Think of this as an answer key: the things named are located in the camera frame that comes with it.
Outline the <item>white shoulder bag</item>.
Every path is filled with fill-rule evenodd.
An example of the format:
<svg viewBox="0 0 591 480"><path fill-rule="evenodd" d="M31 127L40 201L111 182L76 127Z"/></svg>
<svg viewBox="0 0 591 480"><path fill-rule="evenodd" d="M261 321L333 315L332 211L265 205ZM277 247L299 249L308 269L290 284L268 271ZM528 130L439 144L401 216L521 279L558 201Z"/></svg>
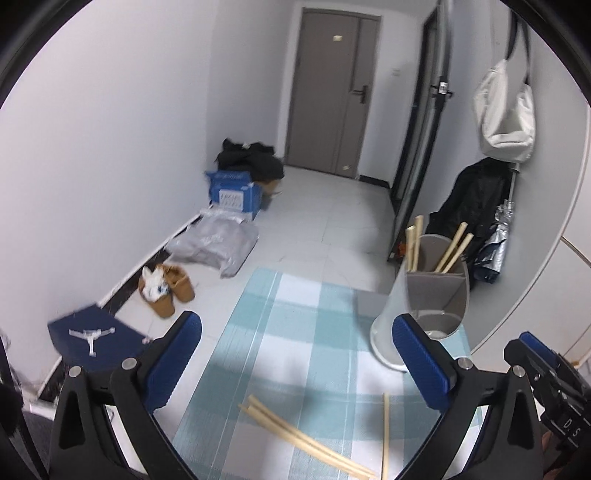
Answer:
<svg viewBox="0 0 591 480"><path fill-rule="evenodd" d="M474 98L481 152L510 164L522 164L533 154L536 116L531 86L523 81L509 102L509 61L500 60L484 76Z"/></svg>

